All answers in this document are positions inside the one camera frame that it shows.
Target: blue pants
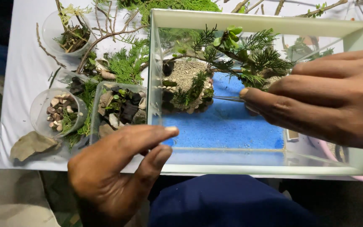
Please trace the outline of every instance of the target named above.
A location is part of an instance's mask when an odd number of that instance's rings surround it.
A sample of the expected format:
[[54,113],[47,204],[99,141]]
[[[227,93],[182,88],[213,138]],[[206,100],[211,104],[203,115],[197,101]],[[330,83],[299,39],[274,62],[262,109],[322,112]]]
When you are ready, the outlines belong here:
[[148,226],[320,226],[299,204],[248,175],[204,175],[165,188]]

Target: hand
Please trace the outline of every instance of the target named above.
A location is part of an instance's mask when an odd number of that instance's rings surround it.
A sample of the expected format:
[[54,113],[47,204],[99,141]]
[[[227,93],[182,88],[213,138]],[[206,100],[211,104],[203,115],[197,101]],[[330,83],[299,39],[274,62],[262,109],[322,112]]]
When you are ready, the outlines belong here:
[[268,92],[239,95],[270,124],[363,148],[363,51],[299,63]]
[[[95,224],[124,226],[133,217],[172,154],[171,147],[159,143],[178,134],[176,127],[125,126],[69,160],[68,177],[76,195],[105,216],[104,221],[94,217]],[[146,155],[136,172],[121,174],[139,153]]]

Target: person's right hand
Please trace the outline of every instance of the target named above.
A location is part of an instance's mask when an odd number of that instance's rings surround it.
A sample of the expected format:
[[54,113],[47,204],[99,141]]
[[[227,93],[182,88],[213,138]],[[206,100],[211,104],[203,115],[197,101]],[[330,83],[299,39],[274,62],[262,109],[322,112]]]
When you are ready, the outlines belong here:
[[268,92],[245,88],[239,95],[271,124],[363,148],[363,51],[299,63]]

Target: white tablecloth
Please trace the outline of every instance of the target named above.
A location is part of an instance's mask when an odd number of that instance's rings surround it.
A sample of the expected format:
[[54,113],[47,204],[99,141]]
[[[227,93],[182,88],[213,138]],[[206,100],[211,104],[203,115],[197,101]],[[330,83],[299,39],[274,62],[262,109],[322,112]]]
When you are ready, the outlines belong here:
[[[235,8],[236,4],[241,0],[230,0],[228,3],[223,3],[219,0],[217,4],[223,7],[223,12],[230,12]],[[85,7],[92,6],[88,0],[61,0],[64,6],[69,3],[74,3],[76,6]],[[266,0],[263,2],[265,14],[274,15],[278,5],[278,0]],[[333,4],[337,0],[327,0],[327,4]],[[315,4],[319,4],[319,0],[298,0],[286,1],[280,12],[280,16],[295,16],[306,13],[308,9],[315,10]],[[357,8],[349,10],[350,3],[338,6],[328,10],[322,17],[363,20],[362,14]],[[56,11],[54,1],[25,1],[15,0],[12,13],[11,35],[8,48],[8,62],[5,74],[3,108],[0,123],[0,168],[18,168],[18,169],[33,169],[33,170],[57,170],[66,171],[67,162],[71,157],[68,152],[52,152],[38,155],[28,162],[13,162],[9,159],[11,147],[23,135],[33,130],[29,118],[30,106],[33,99],[43,90],[48,88],[48,78],[52,71],[55,71],[58,66],[55,61],[47,56],[38,46],[36,38],[36,22],[39,23],[40,36],[41,27],[45,18],[50,13]],[[121,30],[124,24],[123,17],[125,12],[118,15],[117,29]],[[97,27],[94,13],[87,16],[92,27]],[[98,55],[104,52],[118,51],[121,47],[129,47],[128,44],[121,42],[114,43],[107,39],[98,45]],[[77,64],[70,64],[60,59],[62,63],[67,65],[68,70],[74,70]],[[300,178],[325,178],[325,179],[350,179],[349,177],[317,177],[317,176],[300,176]]]

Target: glass tank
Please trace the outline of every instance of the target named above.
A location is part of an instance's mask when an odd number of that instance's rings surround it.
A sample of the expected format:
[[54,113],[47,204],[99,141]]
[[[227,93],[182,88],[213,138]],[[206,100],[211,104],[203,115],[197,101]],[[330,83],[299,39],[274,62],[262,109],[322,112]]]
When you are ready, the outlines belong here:
[[150,19],[147,121],[180,130],[164,142],[163,173],[363,175],[363,149],[328,160],[307,137],[219,99],[267,90],[296,62],[363,50],[363,21],[163,9]]

